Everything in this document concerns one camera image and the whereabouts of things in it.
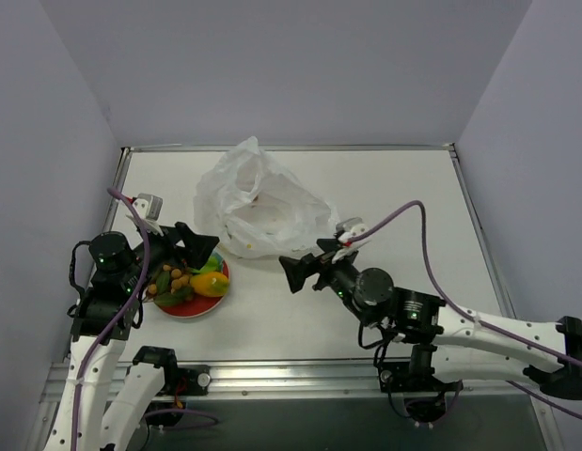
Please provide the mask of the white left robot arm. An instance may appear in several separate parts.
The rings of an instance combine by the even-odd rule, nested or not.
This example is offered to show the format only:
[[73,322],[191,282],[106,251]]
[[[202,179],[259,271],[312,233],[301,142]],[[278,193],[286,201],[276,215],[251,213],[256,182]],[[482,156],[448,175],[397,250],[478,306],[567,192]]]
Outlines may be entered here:
[[206,365],[179,366],[173,349],[143,346],[136,353],[116,398],[109,397],[118,361],[151,275],[166,263],[202,267],[218,244],[187,224],[143,224],[142,242],[131,247],[120,232],[103,232],[85,241],[96,266],[73,309],[70,362],[65,387],[49,433],[47,450],[124,450],[141,420],[154,417],[175,424],[181,408],[151,411],[159,396],[204,396],[211,382]]

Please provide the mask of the yellow fake mango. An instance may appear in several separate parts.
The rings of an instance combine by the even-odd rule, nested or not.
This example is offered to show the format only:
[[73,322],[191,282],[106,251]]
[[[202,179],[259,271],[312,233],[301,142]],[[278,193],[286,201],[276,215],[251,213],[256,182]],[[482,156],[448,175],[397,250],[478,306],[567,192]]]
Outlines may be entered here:
[[219,298],[227,294],[229,280],[221,272],[206,272],[191,277],[189,284],[199,296]]

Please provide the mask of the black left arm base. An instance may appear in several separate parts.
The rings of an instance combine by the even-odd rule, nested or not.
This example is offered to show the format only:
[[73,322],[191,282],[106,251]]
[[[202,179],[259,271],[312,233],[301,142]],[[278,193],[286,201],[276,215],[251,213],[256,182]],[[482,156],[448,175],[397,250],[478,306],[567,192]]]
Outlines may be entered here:
[[188,400],[205,397],[211,384],[211,369],[208,365],[179,366],[176,370],[165,372],[165,385],[147,407],[146,413],[156,412],[145,417],[149,426],[172,428],[183,417]]

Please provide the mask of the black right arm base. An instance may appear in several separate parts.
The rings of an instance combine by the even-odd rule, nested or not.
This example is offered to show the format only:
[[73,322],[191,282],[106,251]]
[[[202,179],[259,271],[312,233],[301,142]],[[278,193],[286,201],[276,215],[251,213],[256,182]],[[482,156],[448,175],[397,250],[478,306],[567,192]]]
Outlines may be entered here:
[[437,346],[414,345],[408,362],[391,363],[385,359],[389,345],[380,344],[373,357],[381,392],[399,418],[411,420],[416,428],[433,429],[450,412],[463,382],[435,377],[432,359]]

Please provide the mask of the white plastic bag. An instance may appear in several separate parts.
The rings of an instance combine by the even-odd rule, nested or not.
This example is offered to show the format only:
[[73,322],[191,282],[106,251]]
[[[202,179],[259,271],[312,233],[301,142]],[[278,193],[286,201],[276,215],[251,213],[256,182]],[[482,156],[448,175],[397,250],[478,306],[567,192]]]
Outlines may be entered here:
[[193,200],[195,225],[240,258],[297,256],[332,235],[336,207],[307,189],[252,136],[205,173]]

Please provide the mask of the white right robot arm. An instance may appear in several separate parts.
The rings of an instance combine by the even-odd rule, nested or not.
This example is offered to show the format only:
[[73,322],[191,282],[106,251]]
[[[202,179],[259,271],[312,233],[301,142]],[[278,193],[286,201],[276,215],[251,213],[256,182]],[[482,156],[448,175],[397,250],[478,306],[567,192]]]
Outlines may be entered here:
[[359,271],[356,253],[333,239],[318,244],[318,256],[279,258],[291,292],[316,276],[314,290],[331,288],[360,329],[380,332],[376,346],[411,345],[407,376],[415,386],[520,381],[551,397],[582,400],[581,319],[529,322],[453,307],[441,297],[396,286],[382,269]]

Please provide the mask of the fake longan bunch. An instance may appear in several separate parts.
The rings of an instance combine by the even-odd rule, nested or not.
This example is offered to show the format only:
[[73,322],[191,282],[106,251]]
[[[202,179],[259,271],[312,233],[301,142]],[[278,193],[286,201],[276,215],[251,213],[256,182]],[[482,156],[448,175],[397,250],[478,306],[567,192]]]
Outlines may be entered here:
[[190,286],[192,275],[190,268],[164,264],[149,280],[143,302],[173,307],[192,301],[195,297]]

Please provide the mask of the green fake starfruit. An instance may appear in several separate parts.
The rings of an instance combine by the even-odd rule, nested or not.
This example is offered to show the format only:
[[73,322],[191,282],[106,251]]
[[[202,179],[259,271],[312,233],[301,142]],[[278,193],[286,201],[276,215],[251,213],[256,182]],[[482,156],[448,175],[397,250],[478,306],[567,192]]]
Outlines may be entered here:
[[208,258],[207,262],[200,269],[192,269],[191,273],[203,274],[221,271],[223,271],[223,258],[217,253],[212,253]]

